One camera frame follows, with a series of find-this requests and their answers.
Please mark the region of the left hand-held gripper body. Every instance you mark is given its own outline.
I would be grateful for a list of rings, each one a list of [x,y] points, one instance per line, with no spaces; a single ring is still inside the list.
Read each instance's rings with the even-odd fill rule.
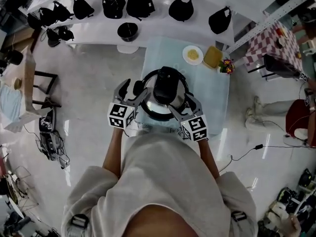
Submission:
[[[113,97],[107,113],[109,126],[126,129],[136,118],[137,108],[136,98],[124,101],[119,97]]]

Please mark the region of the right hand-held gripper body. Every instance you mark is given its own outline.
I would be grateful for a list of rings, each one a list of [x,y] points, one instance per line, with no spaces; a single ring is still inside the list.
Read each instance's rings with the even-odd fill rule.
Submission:
[[[180,122],[182,132],[187,139],[197,142],[208,138],[208,125],[201,108],[192,114],[178,113],[177,120]]]

